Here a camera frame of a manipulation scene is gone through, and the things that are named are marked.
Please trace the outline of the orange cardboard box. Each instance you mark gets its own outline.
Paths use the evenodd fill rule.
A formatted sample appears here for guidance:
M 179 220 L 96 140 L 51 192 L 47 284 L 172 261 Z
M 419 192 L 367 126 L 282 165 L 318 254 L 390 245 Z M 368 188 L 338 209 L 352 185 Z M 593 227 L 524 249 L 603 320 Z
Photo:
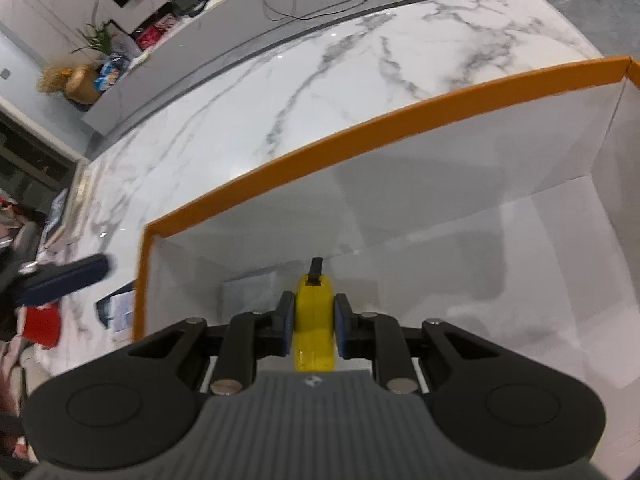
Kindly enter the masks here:
M 451 92 L 279 157 L 150 223 L 134 336 L 296 284 L 443 318 L 579 378 L 639 380 L 639 65 Z

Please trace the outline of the yellow tape measure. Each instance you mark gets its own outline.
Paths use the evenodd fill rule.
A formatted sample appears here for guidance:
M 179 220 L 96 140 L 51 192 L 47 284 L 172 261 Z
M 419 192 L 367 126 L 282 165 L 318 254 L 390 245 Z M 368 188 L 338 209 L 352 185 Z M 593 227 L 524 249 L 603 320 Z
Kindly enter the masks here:
M 296 290 L 293 354 L 298 372 L 334 369 L 334 293 L 322 266 L 321 257 L 312 258 Z

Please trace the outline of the gold vase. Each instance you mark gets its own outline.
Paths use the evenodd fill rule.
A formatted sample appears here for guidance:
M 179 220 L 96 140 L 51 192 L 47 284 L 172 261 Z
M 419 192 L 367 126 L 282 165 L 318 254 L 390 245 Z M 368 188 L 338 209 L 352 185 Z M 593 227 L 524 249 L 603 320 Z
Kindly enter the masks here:
M 92 105 L 101 96 L 94 81 L 98 73 L 92 65 L 78 65 L 68 71 L 63 93 L 67 99 L 82 105 Z

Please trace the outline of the green plant left console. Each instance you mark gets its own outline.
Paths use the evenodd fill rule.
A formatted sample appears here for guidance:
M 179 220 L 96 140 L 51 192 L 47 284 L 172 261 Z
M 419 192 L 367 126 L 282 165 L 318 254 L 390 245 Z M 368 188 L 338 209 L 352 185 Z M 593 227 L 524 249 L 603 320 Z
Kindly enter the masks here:
M 77 29 L 78 35 L 84 40 L 84 45 L 75 49 L 74 52 L 93 51 L 106 56 L 113 53 L 112 36 L 108 30 L 108 23 L 96 24 L 98 10 L 99 1 L 96 0 L 92 6 L 90 21 L 85 24 L 83 29 Z

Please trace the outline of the black Clear shampoo bottle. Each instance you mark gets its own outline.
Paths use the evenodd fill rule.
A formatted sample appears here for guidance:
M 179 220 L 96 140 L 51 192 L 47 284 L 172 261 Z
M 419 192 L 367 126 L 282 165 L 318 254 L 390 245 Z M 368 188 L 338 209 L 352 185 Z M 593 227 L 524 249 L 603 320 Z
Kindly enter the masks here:
M 108 330 L 111 326 L 112 319 L 112 297 L 105 296 L 97 301 L 94 306 L 96 307 L 96 316 L 99 322 Z

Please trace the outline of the red mug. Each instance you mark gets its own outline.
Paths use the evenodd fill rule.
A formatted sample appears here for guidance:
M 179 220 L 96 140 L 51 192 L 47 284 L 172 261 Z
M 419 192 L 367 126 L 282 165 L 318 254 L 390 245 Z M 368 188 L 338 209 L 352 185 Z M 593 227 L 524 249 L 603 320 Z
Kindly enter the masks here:
M 44 348 L 53 348 L 61 336 L 61 315 L 56 304 L 24 307 L 20 317 L 20 335 Z

